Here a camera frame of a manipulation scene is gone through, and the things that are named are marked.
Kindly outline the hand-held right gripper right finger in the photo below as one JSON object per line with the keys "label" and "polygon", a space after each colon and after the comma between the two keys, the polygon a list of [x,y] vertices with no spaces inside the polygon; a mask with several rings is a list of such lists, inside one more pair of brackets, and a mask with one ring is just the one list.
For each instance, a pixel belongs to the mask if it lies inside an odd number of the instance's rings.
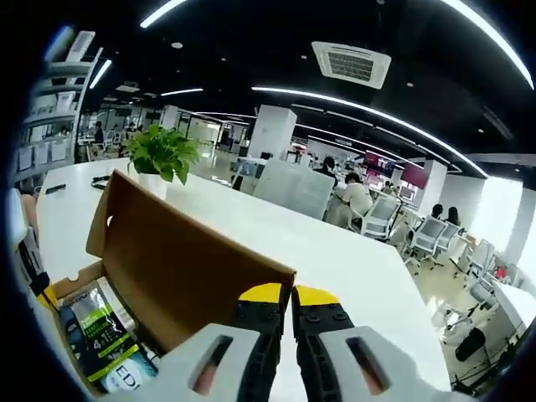
{"label": "hand-held right gripper right finger", "polygon": [[357,327],[331,293],[291,294],[296,359],[310,401],[459,401],[418,373],[414,360],[371,327]]}

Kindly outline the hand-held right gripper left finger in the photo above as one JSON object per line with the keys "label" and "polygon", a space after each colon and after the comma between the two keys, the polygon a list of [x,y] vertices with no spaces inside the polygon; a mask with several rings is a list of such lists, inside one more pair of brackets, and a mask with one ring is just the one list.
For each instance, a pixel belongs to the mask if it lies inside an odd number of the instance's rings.
{"label": "hand-held right gripper left finger", "polygon": [[281,358],[289,287],[254,286],[227,325],[210,323],[168,353],[126,401],[267,401]]}

